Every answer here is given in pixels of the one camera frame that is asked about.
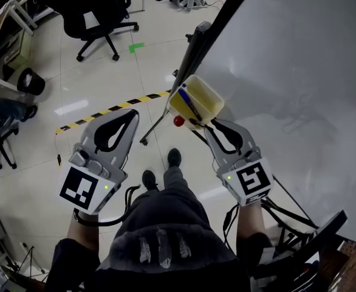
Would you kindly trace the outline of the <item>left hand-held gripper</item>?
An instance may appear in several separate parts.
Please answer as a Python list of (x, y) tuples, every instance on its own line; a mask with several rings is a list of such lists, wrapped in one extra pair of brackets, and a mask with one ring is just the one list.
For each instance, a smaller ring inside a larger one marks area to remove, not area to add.
[(138, 124), (139, 112), (134, 109), (113, 111), (89, 122), (82, 144), (76, 143), (72, 156), (62, 164), (59, 197), (83, 213), (98, 214), (128, 177), (123, 165)]

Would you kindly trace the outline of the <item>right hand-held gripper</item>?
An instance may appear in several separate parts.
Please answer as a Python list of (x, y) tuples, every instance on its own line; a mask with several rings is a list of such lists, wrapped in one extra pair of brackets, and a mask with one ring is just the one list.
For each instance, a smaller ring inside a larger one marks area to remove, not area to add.
[[(274, 179), (269, 162), (262, 157), (249, 131), (222, 119), (213, 119), (214, 128), (204, 128), (208, 146), (219, 165), (217, 177), (240, 206), (247, 206), (266, 197)], [(227, 150), (214, 130), (220, 131), (234, 147)]]

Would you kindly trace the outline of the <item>yellow marker tray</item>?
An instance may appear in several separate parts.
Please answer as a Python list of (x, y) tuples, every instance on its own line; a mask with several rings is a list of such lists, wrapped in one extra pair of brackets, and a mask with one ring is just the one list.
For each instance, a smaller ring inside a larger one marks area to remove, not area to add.
[[(224, 107), (224, 100), (197, 75), (189, 76), (180, 86), (183, 86), (191, 100), (194, 100), (196, 109), (202, 116), (201, 123), (209, 124)], [(166, 107), (174, 117), (176, 117), (176, 113), (174, 109), (171, 109), (169, 102), (176, 91), (168, 99)], [(184, 126), (190, 129), (190, 121), (185, 120)]]

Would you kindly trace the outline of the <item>person's left forearm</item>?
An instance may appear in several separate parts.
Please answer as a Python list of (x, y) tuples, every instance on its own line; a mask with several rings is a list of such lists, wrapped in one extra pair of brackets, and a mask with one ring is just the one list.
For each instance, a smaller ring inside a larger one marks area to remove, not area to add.
[(85, 226), (72, 216), (67, 238), (75, 240), (95, 254), (99, 253), (100, 242), (98, 226)]

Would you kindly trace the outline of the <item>person's right forearm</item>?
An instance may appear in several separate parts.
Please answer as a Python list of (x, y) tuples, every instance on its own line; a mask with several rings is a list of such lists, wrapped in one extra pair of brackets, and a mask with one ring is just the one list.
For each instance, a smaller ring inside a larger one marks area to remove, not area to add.
[(236, 239), (242, 240), (254, 234), (265, 234), (265, 224), (260, 201), (239, 206)]

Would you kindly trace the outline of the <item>dark blue pen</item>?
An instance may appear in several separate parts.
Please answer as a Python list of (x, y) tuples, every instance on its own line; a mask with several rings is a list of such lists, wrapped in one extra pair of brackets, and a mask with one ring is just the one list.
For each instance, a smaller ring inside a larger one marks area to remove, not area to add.
[(183, 86), (177, 88), (177, 91), (173, 94), (169, 103), (171, 109), (174, 109), (177, 116), (181, 116), (188, 121), (191, 119), (198, 122), (202, 121), (202, 116), (196, 109), (194, 100), (191, 100), (191, 97)]

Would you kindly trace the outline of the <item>white whiteboard on black stand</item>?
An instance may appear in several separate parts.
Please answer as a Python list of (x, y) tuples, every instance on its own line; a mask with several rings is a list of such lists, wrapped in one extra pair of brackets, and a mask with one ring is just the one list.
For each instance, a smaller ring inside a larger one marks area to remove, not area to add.
[(246, 127), (273, 195), (356, 241), (356, 0), (245, 0), (197, 70)]

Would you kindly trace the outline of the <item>pale green storage box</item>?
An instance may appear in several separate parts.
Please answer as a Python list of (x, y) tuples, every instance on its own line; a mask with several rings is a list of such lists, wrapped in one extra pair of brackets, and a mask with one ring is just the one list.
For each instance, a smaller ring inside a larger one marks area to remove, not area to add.
[(25, 30), (13, 36), (7, 46), (4, 64), (14, 70), (24, 65), (29, 60), (31, 41), (32, 37)]

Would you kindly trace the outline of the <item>yellow black floor tape strip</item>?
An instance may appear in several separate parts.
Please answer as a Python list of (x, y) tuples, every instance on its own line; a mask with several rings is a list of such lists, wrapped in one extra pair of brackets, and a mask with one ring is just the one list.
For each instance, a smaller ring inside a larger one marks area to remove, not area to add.
[(83, 125), (85, 123), (89, 123), (101, 116), (104, 116), (106, 114), (109, 114), (113, 111), (118, 111), (118, 110), (122, 110), (124, 108), (127, 108), (129, 106), (133, 106), (133, 105), (136, 105), (136, 104), (139, 104), (139, 103), (143, 103), (143, 102), (148, 102), (148, 101), (151, 101), (151, 100), (154, 100), (154, 99), (158, 99), (160, 97), (165, 97), (167, 96), (169, 93), (171, 92), (171, 90), (166, 90), (166, 91), (162, 91), (162, 92), (157, 92), (157, 93), (152, 93), (152, 94), (148, 94), (146, 96), (143, 96), (143, 97), (139, 97), (139, 98), (136, 98), (136, 99), (131, 99), (131, 100), (128, 100), (128, 101), (125, 101), (123, 103), (120, 103), (118, 105), (114, 105), (108, 109), (104, 109), (103, 111), (99, 111), (97, 113), (94, 113), (94, 114), (91, 114), (90, 116), (87, 116), (85, 118), (82, 118), (80, 120), (77, 120), (77, 121), (74, 121), (72, 123), (69, 123), (67, 125), (64, 125), (62, 127), (59, 127), (56, 129), (56, 132), (55, 134), (58, 135), (60, 133), (63, 133), (67, 130), (70, 130), (72, 128), (75, 128), (75, 127), (79, 127), (80, 125)]

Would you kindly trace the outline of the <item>person's black left shoe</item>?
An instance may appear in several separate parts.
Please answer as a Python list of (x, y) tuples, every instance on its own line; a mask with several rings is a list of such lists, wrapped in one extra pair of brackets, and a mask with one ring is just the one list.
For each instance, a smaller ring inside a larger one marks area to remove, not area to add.
[(159, 191), (157, 188), (156, 177), (154, 173), (150, 170), (145, 170), (142, 175), (142, 183), (147, 189), (147, 191), (155, 190)]

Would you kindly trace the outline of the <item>person's black shoe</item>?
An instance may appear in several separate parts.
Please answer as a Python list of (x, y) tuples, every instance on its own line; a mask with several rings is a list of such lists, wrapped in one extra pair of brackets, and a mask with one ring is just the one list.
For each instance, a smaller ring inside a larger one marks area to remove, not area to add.
[(155, 190), (159, 191), (157, 188), (156, 177), (154, 173), (150, 170), (145, 170), (142, 175), (142, 183), (147, 189), (147, 191)]
[(182, 156), (180, 154), (180, 151), (176, 148), (173, 148), (169, 151), (168, 156), (168, 167), (179, 167), (182, 162)]

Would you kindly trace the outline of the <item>person's black right shoe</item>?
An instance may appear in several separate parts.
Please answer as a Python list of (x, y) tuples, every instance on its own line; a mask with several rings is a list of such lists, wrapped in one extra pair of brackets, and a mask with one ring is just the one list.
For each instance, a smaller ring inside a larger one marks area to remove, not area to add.
[(176, 148), (173, 148), (169, 151), (168, 156), (168, 167), (179, 167), (182, 162), (182, 156), (180, 154), (180, 151)]

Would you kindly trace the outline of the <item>person's dark clothed body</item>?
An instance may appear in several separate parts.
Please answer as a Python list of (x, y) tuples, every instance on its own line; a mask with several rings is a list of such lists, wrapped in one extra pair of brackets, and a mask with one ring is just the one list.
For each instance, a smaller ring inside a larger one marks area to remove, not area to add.
[(163, 190), (135, 199), (104, 260), (60, 240), (45, 292), (251, 292), (252, 272), (271, 247), (266, 233), (228, 249), (180, 168), (168, 168), (163, 181)]

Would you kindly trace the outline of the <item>black trash bin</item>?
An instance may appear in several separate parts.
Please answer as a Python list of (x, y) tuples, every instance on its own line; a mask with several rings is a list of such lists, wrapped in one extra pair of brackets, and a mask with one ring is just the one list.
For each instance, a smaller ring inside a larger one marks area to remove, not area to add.
[(26, 94), (39, 96), (43, 93), (46, 86), (45, 80), (31, 68), (25, 68), (19, 75), (17, 90)]

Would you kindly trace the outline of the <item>black mesh office chair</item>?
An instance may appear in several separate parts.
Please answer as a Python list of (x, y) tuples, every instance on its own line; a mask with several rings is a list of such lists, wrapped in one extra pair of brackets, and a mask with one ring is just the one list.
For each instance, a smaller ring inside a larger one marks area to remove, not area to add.
[(35, 0), (59, 13), (64, 20), (65, 33), (85, 44), (77, 54), (77, 61), (84, 60), (84, 51), (97, 39), (105, 38), (113, 51), (112, 59), (120, 56), (109, 36), (115, 29), (133, 27), (139, 30), (137, 22), (124, 22), (129, 18), (127, 11), (131, 0)]

